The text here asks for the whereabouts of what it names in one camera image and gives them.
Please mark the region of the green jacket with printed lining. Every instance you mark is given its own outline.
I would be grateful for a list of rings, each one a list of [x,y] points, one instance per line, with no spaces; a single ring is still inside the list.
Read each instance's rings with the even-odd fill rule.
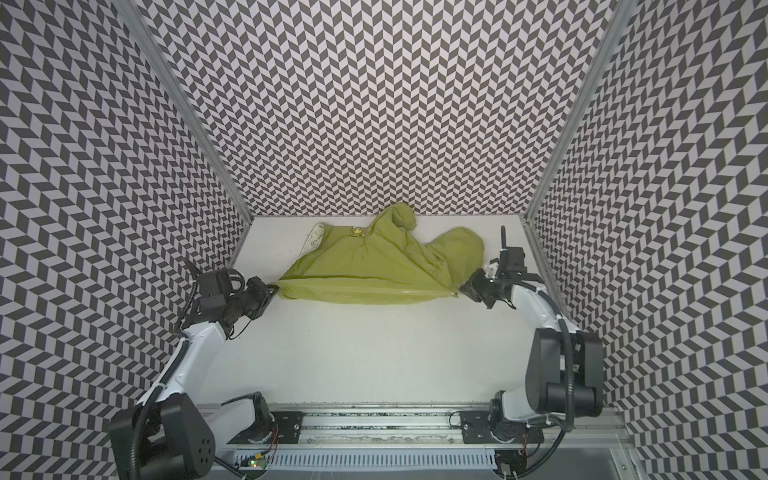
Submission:
[[[286,300],[406,305],[453,297],[483,266],[483,239],[465,227],[417,240],[414,210],[395,203],[366,226],[320,222],[277,281]]]

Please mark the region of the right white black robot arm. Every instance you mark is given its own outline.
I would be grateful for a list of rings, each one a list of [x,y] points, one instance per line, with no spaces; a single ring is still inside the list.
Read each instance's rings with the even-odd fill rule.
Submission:
[[[504,304],[532,328],[523,385],[499,391],[491,400],[488,421],[496,436],[513,425],[556,425],[569,432],[576,419],[601,414],[601,339],[559,308],[543,279],[526,267],[522,248],[503,246],[499,257],[475,271],[460,292],[488,309]]]

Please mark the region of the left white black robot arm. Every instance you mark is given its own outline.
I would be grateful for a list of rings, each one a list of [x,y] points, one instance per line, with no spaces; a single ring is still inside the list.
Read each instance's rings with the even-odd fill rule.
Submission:
[[[141,398],[106,427],[121,479],[199,479],[215,465],[236,473],[222,454],[241,434],[265,443],[269,454],[277,449],[279,428],[260,392],[227,400],[210,417],[197,402],[218,352],[240,336],[237,322],[261,317],[279,288],[232,268],[189,270],[191,291],[175,326],[179,342],[170,360]]]

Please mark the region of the small green circuit board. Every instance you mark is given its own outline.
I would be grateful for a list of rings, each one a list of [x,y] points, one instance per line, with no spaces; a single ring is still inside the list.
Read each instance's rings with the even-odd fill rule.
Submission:
[[[266,470],[270,457],[266,454],[256,454],[250,457],[244,457],[239,460],[240,469]]]

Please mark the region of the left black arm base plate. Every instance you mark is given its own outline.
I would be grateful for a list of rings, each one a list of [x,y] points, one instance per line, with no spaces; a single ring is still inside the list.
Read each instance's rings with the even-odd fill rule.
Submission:
[[[241,432],[232,443],[269,446],[274,438],[282,444],[298,444],[302,432],[304,413],[301,411],[276,411],[270,415],[268,426],[257,425]]]

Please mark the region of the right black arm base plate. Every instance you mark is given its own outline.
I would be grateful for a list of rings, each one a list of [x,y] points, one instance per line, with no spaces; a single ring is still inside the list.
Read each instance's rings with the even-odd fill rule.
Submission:
[[[492,422],[487,411],[463,410],[458,412],[459,429],[464,444],[520,444],[525,441],[541,444],[544,434],[540,427],[525,422],[499,420]]]

